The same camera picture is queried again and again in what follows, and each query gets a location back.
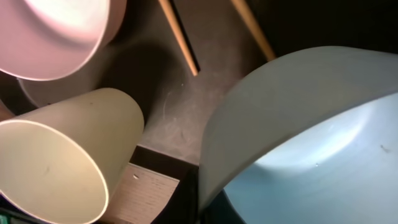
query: wooden stick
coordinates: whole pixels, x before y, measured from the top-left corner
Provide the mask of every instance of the wooden stick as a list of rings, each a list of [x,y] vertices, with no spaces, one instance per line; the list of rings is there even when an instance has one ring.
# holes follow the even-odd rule
[[[181,27],[178,24],[177,17],[174,14],[173,8],[169,2],[169,0],[159,0],[160,5],[162,6],[162,9],[164,11],[164,14],[166,15],[166,18],[173,30],[173,33],[175,35],[175,38],[177,39],[177,42],[182,50],[182,53],[184,54],[185,60],[187,61],[193,76],[198,75],[198,69],[195,65],[195,62],[193,60],[193,57],[191,55],[191,52],[189,51],[187,42],[184,39],[184,36],[181,31]]]
[[[257,44],[260,46],[262,53],[266,56],[267,61],[274,60],[276,58],[275,53],[270,46],[267,37],[262,32],[257,20],[254,18],[248,4],[245,0],[231,0],[235,9],[241,15],[244,23],[249,28],[250,33],[253,35]]]

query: gray surface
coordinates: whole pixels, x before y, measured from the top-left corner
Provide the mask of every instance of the gray surface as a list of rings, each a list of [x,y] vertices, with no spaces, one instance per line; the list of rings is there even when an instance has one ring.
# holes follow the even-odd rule
[[[146,117],[140,146],[193,164],[208,118],[224,94],[265,63],[229,0],[175,1],[200,66],[193,77],[156,0],[128,1],[116,40],[71,77],[22,81],[38,106],[110,86],[130,94]]]
[[[342,111],[397,92],[397,71],[398,55],[320,47],[283,56],[252,72],[230,91],[206,127],[201,208],[284,141]]]

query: wooden board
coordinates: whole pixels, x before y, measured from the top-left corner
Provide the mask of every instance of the wooden board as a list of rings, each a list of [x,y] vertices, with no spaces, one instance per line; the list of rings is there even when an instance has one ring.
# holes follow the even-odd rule
[[[166,206],[178,180],[129,164],[109,207],[106,223],[150,223]]]

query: wooden block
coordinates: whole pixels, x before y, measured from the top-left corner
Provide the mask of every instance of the wooden block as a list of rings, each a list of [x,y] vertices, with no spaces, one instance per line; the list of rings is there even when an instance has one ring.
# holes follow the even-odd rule
[[[148,224],[166,206],[177,185],[176,179],[129,164],[100,221]]]

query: wooden dowel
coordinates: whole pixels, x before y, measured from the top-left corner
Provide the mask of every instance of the wooden dowel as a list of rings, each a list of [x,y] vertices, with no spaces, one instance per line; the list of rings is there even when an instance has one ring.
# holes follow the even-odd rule
[[[174,14],[173,7],[171,6],[169,0],[159,0],[160,5],[162,6],[162,9],[164,11],[164,14],[166,15],[166,18],[170,24],[170,27],[173,30],[173,33],[175,35],[175,38],[177,39],[177,42],[182,50],[182,53],[184,54],[185,60],[187,61],[193,76],[198,75],[198,69],[195,65],[195,62],[193,60],[193,57],[191,55],[191,52],[189,51],[187,42],[185,41],[185,38],[182,34],[181,27],[178,24],[177,17]]]
[[[256,18],[254,18],[248,4],[245,0],[231,0],[235,9],[241,15],[244,23],[250,30],[257,44],[260,46],[262,53],[266,56],[267,61],[274,60],[276,58],[275,53],[269,44],[267,37],[262,32]]]

